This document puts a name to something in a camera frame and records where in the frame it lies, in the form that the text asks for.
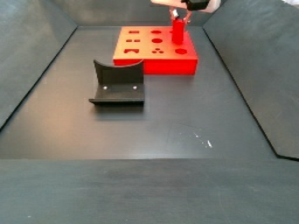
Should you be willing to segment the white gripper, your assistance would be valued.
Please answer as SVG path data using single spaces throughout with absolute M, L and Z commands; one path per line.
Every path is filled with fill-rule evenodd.
M 153 4 L 166 5 L 169 6 L 169 16 L 170 20 L 176 20 L 178 17 L 176 8 L 181 8 L 186 10 L 185 4 L 181 2 L 181 0 L 150 0 Z M 220 7 L 220 0 L 209 0 L 208 6 L 204 10 L 193 10 L 193 11 L 201 11 L 212 13 L 217 8 Z M 182 18 L 182 22 L 188 24 L 190 22 L 190 16 L 192 12 L 186 10 L 186 14 Z

